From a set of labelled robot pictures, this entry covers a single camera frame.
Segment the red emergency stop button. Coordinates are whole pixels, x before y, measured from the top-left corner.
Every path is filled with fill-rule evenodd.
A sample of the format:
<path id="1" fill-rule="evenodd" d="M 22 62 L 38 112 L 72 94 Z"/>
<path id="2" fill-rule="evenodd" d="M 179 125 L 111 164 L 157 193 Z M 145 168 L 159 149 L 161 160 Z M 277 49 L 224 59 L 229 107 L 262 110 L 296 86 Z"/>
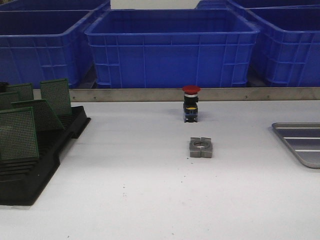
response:
<path id="1" fill-rule="evenodd" d="M 198 121 L 198 92 L 201 88 L 196 85 L 186 85 L 182 88 L 184 92 L 184 122 L 194 123 Z"/>

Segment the blue plastic crate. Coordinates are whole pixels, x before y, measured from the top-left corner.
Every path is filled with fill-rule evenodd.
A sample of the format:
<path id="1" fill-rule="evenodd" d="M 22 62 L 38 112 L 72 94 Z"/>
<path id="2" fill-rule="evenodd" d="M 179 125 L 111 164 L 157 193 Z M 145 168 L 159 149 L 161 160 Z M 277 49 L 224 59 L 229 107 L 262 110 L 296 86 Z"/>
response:
<path id="1" fill-rule="evenodd" d="M 251 67 L 269 87 L 320 85 L 320 9 L 250 8 L 246 18 L 260 32 Z"/>
<path id="2" fill-rule="evenodd" d="M 123 9 L 85 34 L 101 88 L 243 87 L 259 30 L 227 9 Z"/>
<path id="3" fill-rule="evenodd" d="M 85 30 L 93 10 L 0 13 L 0 79 L 11 85 L 68 79 L 76 87 L 93 65 Z"/>

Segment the green perforated board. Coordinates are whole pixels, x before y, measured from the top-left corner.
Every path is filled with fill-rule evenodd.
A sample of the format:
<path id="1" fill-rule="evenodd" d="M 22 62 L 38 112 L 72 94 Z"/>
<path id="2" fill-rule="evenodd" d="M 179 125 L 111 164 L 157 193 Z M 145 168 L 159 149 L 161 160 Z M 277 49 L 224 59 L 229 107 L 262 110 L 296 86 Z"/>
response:
<path id="1" fill-rule="evenodd" d="M 46 99 L 13 102 L 14 108 L 32 107 L 37 132 L 64 130 L 64 126 Z"/>
<path id="2" fill-rule="evenodd" d="M 0 159 L 11 161 L 38 158 L 39 149 L 31 107 L 0 112 Z"/>

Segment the far left blue crate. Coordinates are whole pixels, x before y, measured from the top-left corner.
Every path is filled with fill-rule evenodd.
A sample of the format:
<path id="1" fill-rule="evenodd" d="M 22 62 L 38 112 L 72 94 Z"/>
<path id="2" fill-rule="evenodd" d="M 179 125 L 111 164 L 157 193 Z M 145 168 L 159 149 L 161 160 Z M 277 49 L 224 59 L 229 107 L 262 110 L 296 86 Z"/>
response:
<path id="1" fill-rule="evenodd" d="M 110 0 L 13 0 L 0 5 L 1 11 L 92 11 L 110 8 Z"/>

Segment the grey metal square nut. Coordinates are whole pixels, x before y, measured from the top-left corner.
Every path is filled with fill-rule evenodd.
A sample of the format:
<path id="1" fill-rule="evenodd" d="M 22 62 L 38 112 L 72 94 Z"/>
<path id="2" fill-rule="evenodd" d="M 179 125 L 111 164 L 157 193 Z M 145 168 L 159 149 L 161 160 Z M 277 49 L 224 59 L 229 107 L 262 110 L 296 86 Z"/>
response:
<path id="1" fill-rule="evenodd" d="M 212 158 L 212 139 L 209 137 L 191 137 L 189 142 L 189 156 L 191 158 Z"/>

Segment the right blue plastic crate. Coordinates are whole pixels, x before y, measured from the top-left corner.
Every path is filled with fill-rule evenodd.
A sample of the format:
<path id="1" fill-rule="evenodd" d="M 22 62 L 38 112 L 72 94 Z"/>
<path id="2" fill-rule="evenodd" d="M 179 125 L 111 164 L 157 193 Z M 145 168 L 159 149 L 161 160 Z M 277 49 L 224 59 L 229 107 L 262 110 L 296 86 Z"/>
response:
<path id="1" fill-rule="evenodd" d="M 320 85 L 320 9 L 250 8 L 246 18 L 260 32 L 251 67 L 269 87 Z"/>

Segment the left edge green board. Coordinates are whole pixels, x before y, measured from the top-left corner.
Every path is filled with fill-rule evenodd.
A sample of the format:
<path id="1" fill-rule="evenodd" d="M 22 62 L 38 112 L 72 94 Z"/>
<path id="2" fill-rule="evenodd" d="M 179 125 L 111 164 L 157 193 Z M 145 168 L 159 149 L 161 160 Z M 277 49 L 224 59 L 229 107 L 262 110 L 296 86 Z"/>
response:
<path id="1" fill-rule="evenodd" d="M 18 91 L 8 91 L 0 93 L 0 110 L 10 110 L 13 108 L 12 103 L 20 101 Z"/>

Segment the black slotted board rack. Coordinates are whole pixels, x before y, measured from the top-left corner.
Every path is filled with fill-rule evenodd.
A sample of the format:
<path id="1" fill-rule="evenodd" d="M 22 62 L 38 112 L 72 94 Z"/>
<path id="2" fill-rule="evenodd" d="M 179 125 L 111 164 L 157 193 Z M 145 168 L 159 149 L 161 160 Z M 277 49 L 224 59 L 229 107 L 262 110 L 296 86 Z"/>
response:
<path id="1" fill-rule="evenodd" d="M 0 84 L 6 92 L 7 82 Z M 71 139 L 78 138 L 90 122 L 82 106 L 71 106 L 71 115 L 58 116 L 62 130 L 36 131 L 38 158 L 0 160 L 0 203 L 32 205 L 60 165 L 60 153 Z"/>

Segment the silver metal tray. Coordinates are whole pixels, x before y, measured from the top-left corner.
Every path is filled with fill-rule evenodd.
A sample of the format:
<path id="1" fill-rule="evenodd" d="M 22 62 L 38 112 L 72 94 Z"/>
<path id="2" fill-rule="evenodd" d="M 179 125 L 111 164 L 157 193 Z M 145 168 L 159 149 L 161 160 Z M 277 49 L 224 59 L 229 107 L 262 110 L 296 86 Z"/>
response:
<path id="1" fill-rule="evenodd" d="M 320 124 L 318 122 L 278 122 L 272 129 L 286 147 L 306 167 L 320 167 Z"/>

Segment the rear middle green board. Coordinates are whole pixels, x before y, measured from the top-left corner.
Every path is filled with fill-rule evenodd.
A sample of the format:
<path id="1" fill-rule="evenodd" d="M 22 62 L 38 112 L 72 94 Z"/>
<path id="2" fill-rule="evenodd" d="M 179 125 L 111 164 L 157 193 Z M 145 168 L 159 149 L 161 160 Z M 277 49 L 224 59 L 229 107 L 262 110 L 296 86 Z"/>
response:
<path id="1" fill-rule="evenodd" d="M 21 101 L 31 101 L 34 100 L 34 92 L 32 83 L 22 83 L 22 84 L 14 84 L 7 85 L 6 92 L 18 92 L 19 99 Z"/>

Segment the centre blue plastic crate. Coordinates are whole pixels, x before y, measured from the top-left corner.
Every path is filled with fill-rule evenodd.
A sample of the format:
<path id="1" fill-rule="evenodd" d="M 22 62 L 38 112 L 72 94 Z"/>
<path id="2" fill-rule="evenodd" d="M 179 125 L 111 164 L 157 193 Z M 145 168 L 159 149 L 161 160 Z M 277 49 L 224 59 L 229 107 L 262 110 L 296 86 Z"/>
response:
<path id="1" fill-rule="evenodd" d="M 123 9 L 85 34 L 101 88 L 243 87 L 259 30 L 227 9 Z"/>

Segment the steel table edge rail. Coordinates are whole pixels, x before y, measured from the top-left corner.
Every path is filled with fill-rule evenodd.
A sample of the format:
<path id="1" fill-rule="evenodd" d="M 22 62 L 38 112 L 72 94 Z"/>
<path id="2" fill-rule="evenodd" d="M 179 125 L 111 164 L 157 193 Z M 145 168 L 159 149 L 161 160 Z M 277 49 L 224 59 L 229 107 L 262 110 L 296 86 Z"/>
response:
<path id="1" fill-rule="evenodd" d="M 89 102 L 182 102 L 180 88 L 70 89 L 73 103 Z M 308 101 L 320 99 L 319 87 L 202 88 L 202 102 L 213 101 Z"/>

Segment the rear right green board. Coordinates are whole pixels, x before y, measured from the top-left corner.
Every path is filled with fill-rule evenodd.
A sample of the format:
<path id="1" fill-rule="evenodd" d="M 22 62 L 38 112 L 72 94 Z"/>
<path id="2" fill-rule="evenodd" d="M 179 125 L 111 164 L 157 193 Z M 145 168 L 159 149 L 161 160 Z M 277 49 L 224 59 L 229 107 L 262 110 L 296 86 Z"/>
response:
<path id="1" fill-rule="evenodd" d="M 40 82 L 40 94 L 46 99 L 57 116 L 72 114 L 69 83 L 67 78 Z"/>

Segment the far right blue crate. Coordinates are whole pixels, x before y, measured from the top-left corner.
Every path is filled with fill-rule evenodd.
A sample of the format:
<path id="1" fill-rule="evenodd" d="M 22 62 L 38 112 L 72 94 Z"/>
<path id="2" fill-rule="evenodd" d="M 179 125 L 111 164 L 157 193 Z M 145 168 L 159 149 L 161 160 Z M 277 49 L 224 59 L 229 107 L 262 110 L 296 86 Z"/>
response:
<path id="1" fill-rule="evenodd" d="M 319 6 L 319 0 L 200 0 L 196 9 L 272 8 L 272 7 L 310 7 Z"/>

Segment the left blue plastic crate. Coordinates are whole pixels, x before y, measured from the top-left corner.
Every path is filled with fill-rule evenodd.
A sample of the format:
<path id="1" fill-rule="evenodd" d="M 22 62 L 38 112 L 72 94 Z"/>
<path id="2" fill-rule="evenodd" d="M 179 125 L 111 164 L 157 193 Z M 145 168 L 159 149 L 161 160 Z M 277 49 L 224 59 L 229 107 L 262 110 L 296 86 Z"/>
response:
<path id="1" fill-rule="evenodd" d="M 0 13 L 0 79 L 11 85 L 68 79 L 76 87 L 93 65 L 85 30 L 93 10 Z"/>

